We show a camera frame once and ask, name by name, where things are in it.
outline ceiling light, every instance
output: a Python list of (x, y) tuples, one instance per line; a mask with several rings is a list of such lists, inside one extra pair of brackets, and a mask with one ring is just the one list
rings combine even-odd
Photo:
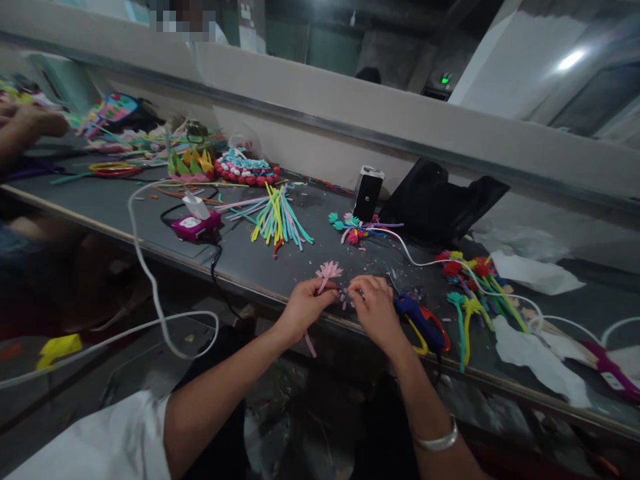
[(558, 70), (570, 69), (576, 63), (578, 63), (580, 59), (584, 56), (585, 56), (584, 50), (576, 50), (572, 54), (568, 55), (564, 60), (562, 60), (562, 62), (560, 62), (560, 65), (558, 65)]

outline bangle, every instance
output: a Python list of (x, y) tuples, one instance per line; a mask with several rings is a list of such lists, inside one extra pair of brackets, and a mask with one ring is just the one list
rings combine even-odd
[(429, 451), (447, 450), (451, 448), (455, 443), (455, 441), (458, 439), (458, 426), (455, 424), (455, 418), (453, 418), (453, 415), (451, 416), (451, 423), (453, 424), (453, 429), (451, 430), (451, 433), (448, 434), (446, 437), (442, 437), (441, 439), (438, 439), (438, 440), (422, 440), (421, 438), (418, 438), (418, 436), (413, 431), (411, 432), (411, 434), (413, 435), (413, 439), (415, 440), (415, 442), (425, 450), (429, 450)]

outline tissue paper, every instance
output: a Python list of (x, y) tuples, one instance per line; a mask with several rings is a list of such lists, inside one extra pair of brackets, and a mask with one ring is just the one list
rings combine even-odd
[(538, 337), (514, 330), (502, 315), (493, 320), (493, 326), (497, 340), (495, 349), (502, 361), (529, 367), (542, 384), (567, 398), (571, 406), (591, 406), (585, 381), (566, 368)]
[(574, 274), (553, 263), (505, 255), (502, 250), (493, 252), (491, 259), (502, 278), (547, 295), (558, 295), (586, 285)]

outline bundle of pipe cleaners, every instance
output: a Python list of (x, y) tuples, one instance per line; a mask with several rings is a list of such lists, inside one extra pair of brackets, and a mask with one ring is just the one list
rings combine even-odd
[(345, 231), (342, 234), (342, 239), (340, 240), (340, 243), (342, 244), (344, 244), (345, 240), (348, 239), (350, 244), (357, 245), (361, 238), (368, 235), (385, 238), (385, 235), (382, 233), (376, 233), (368, 230), (370, 228), (388, 229), (404, 226), (404, 223), (378, 223), (380, 221), (378, 215), (374, 215), (372, 220), (372, 222), (363, 224), (358, 217), (354, 217), (352, 213), (347, 212), (341, 221), (338, 219), (338, 214), (336, 212), (329, 214), (329, 223), (333, 225), (333, 228), (338, 231)]
[[(302, 251), (302, 244), (308, 242), (313, 244), (313, 239), (307, 234), (305, 229), (300, 225), (298, 218), (296, 218), (293, 208), (289, 204), (291, 201), (287, 196), (287, 190), (293, 187), (287, 184), (283, 185), (279, 189), (275, 189), (269, 184), (266, 184), (267, 197), (260, 197), (252, 200), (245, 200), (237, 203), (230, 203), (216, 207), (219, 213), (226, 210), (231, 210), (234, 215), (226, 217), (227, 220), (241, 220), (246, 219), (255, 224), (253, 233), (251, 234), (251, 241), (255, 242), (258, 236), (266, 240), (267, 245), (273, 237), (273, 259), (277, 258), (277, 252), (280, 247), (289, 240), (292, 240), (300, 251)], [(238, 212), (234, 207), (246, 207), (244, 212)], [(249, 215), (258, 212), (258, 216), (253, 219)]]

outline person's right hand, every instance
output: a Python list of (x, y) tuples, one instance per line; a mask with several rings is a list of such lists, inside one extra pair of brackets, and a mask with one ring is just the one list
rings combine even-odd
[(351, 280), (348, 292), (365, 333), (387, 356), (411, 348), (393, 307), (393, 290), (384, 278), (360, 275)]

